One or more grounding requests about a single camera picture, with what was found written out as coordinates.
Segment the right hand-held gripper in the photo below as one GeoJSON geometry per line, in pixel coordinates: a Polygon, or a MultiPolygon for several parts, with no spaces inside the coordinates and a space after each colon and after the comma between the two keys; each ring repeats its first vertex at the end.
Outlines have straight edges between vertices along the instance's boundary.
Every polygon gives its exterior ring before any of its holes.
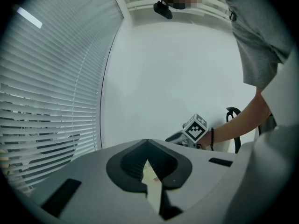
{"type": "Polygon", "coordinates": [[[183,124],[183,130],[174,133],[168,137],[165,142],[182,144],[186,141],[187,137],[188,147],[200,148],[198,141],[207,132],[207,122],[196,113],[186,123],[183,124]]]}

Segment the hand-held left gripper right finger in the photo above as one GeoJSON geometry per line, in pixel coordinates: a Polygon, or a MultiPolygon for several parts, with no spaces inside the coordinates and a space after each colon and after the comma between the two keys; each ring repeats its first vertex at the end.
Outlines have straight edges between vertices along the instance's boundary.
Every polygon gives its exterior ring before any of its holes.
{"type": "Polygon", "coordinates": [[[147,159],[147,201],[163,219],[194,207],[217,185],[236,158],[233,153],[163,144],[171,151],[147,159]]]}

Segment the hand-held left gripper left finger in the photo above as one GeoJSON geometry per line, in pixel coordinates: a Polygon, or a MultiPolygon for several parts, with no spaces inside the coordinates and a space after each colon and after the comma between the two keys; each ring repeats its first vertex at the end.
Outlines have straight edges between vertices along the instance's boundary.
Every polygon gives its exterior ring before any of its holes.
{"type": "Polygon", "coordinates": [[[106,164],[131,141],[94,151],[68,163],[37,185],[32,201],[42,206],[67,179],[81,182],[59,219],[67,224],[159,224],[161,217],[144,193],[125,192],[108,177],[106,164]]]}

